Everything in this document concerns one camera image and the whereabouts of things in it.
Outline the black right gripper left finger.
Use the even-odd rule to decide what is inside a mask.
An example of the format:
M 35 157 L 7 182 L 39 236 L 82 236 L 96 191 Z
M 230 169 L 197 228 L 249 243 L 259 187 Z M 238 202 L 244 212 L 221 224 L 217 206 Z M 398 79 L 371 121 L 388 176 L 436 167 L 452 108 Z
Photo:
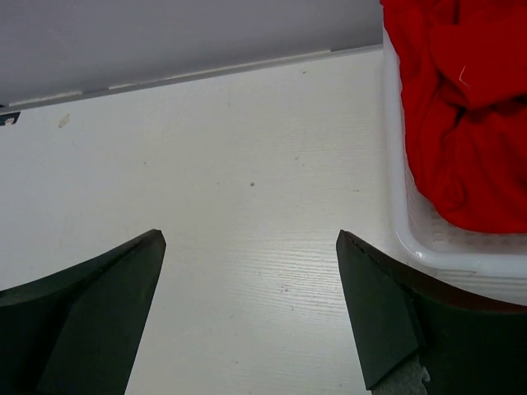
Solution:
M 123 394 L 161 274 L 149 230 L 98 257 L 1 292 L 3 394 Z

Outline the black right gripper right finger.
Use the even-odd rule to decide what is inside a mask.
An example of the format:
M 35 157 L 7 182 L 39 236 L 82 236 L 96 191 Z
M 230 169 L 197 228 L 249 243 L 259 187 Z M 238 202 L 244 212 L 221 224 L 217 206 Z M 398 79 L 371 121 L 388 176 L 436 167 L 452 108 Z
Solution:
M 371 393 L 525 393 L 523 305 L 439 281 L 347 231 L 336 250 Z

